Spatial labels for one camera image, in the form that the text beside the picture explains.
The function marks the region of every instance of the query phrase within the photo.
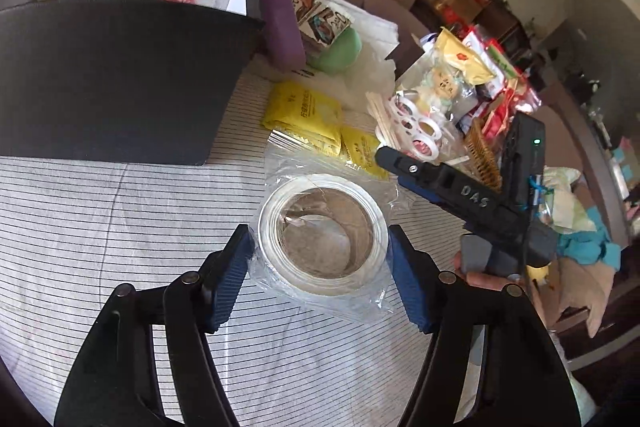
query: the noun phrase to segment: table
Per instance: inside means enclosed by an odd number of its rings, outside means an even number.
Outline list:
[[[270,87],[239,80],[203,167],[0,158],[0,355],[45,418],[115,285],[166,284],[251,222],[264,195]],[[462,222],[426,200],[395,222],[451,268]],[[389,296],[393,314],[354,325],[245,280],[229,322],[209,337],[240,424],[395,425],[429,337],[409,324],[394,287]],[[180,419],[160,328],[154,344],[165,412]]]

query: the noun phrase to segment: yellow snack bag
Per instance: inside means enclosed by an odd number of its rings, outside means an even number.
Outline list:
[[[485,66],[482,58],[446,28],[438,35],[435,48],[442,53],[447,64],[462,71],[465,80],[472,86],[480,86],[494,79],[494,74]]]
[[[341,124],[337,100],[291,81],[273,86],[262,118],[267,129],[295,135],[330,156],[340,154]]]
[[[375,160],[376,150],[380,145],[378,138],[347,125],[343,125],[341,131],[342,154],[348,156],[347,163],[358,166],[381,180],[388,179],[388,173],[385,169],[378,167]]]

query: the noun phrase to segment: cardboard box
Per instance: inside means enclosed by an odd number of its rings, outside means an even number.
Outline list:
[[[449,6],[466,24],[471,24],[480,12],[480,6],[476,0],[440,0]]]

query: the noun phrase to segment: blue gripper pad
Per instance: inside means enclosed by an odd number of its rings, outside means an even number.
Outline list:
[[[213,295],[212,325],[214,331],[217,331],[222,324],[229,320],[248,270],[249,259],[253,254],[254,240],[247,232],[238,243],[238,247]]]
[[[416,185],[411,178],[403,178],[402,176],[399,177],[398,185],[406,188],[407,190],[412,191],[414,194],[418,194],[418,196],[423,197],[427,201],[431,201],[431,203],[433,204],[438,204],[442,202],[442,199],[436,196],[436,194],[434,194],[433,192],[430,192],[428,190],[425,190],[424,188],[418,187],[418,185]]]
[[[389,229],[386,261],[396,282],[396,287],[398,288],[398,293],[400,294],[409,321],[418,326],[418,329],[422,333],[429,333],[432,324],[428,314],[426,296],[420,288],[418,278],[409,264],[406,251],[407,247],[402,244],[404,241],[402,241],[400,237],[397,237],[392,229],[393,227]]]

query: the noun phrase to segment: purple object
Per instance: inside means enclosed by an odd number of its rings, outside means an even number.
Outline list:
[[[260,0],[260,10],[273,64],[283,71],[304,68],[305,49],[291,0]]]

